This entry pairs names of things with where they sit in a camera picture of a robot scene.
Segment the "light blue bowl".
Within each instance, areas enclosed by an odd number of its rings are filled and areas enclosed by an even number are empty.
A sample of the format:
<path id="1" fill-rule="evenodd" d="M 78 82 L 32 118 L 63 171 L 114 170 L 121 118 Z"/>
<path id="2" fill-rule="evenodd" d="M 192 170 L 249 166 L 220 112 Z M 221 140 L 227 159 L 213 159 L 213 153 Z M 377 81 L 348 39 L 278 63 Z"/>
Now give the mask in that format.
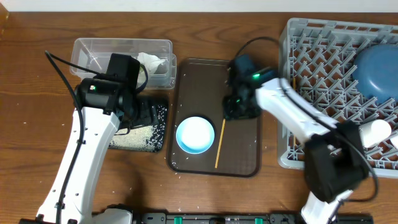
<path id="1" fill-rule="evenodd" d="M 179 148 L 184 152 L 201 154 L 212 146 L 215 130 L 207 119 L 191 116 L 177 126 L 175 137 Z"/>

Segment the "dark blue plate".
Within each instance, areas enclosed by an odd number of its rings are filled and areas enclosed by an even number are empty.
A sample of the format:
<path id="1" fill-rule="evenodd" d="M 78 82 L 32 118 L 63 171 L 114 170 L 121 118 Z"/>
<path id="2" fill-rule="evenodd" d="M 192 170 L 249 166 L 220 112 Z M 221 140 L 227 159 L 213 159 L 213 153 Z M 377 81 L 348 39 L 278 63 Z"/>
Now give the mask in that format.
<path id="1" fill-rule="evenodd" d="M 364 97 L 376 97 L 377 103 L 397 101 L 397 46 L 374 45 L 362 50 L 354 65 L 352 77 L 358 81 L 357 90 Z"/>

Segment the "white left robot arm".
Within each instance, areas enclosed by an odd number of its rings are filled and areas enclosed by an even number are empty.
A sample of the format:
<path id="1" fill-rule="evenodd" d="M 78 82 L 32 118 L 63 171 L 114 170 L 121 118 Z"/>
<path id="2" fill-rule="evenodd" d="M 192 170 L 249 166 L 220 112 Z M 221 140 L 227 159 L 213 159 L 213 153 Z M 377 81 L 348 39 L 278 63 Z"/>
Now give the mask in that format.
<path id="1" fill-rule="evenodd" d="M 108 146 L 122 127 L 132 126 L 145 100 L 145 85 L 127 80 L 85 78 L 70 90 L 75 110 L 68 144 L 44 203 L 21 223 L 132 223 L 123 204 L 93 214 L 93 198 Z"/>

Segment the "white green cup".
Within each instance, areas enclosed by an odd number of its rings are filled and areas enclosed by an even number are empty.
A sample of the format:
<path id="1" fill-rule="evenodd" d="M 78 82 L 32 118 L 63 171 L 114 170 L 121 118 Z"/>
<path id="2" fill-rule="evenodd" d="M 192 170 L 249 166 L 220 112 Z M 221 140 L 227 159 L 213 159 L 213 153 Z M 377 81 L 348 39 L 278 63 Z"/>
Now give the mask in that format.
<path id="1" fill-rule="evenodd" d="M 365 148 L 379 144 L 389 137 L 391 132 L 389 123 L 381 119 L 370 121 L 359 127 L 359 135 Z"/>

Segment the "white tissue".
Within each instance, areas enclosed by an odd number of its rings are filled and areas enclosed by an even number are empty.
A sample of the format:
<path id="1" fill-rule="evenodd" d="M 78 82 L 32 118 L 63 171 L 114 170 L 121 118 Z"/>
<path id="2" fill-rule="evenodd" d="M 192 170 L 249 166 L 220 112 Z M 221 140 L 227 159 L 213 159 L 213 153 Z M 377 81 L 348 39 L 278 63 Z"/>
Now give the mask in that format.
<path id="1" fill-rule="evenodd" d="M 148 77 L 154 78 L 155 76 L 165 76 L 168 72 L 168 62 L 166 59 L 161 59 L 156 55 L 147 54 L 144 52 L 138 53 L 136 58 L 140 64 L 145 66 Z"/>

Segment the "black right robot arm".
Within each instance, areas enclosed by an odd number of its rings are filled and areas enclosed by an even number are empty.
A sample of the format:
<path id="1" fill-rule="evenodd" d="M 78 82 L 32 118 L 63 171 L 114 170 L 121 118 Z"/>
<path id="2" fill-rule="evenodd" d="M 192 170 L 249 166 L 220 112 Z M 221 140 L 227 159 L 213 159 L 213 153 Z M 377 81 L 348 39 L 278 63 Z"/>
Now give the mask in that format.
<path id="1" fill-rule="evenodd" d="M 277 70 L 260 69 L 248 55 L 228 63 L 223 100 L 227 121 L 257 118 L 267 111 L 288 128 L 304 146 L 304 175 L 310 190 L 301 211 L 305 223 L 332 223 L 339 207 L 374 171 L 364 156 L 359 126 L 340 123 L 317 111 L 278 76 Z"/>

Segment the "white pink cup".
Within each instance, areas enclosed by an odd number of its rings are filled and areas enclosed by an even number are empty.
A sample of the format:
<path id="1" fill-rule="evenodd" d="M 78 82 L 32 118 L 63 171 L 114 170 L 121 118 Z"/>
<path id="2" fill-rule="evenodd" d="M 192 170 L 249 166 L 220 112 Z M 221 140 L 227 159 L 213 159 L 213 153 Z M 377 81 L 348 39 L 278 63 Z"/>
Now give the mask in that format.
<path id="1" fill-rule="evenodd" d="M 398 134 L 395 134 L 389 138 L 391 144 L 398 149 Z"/>

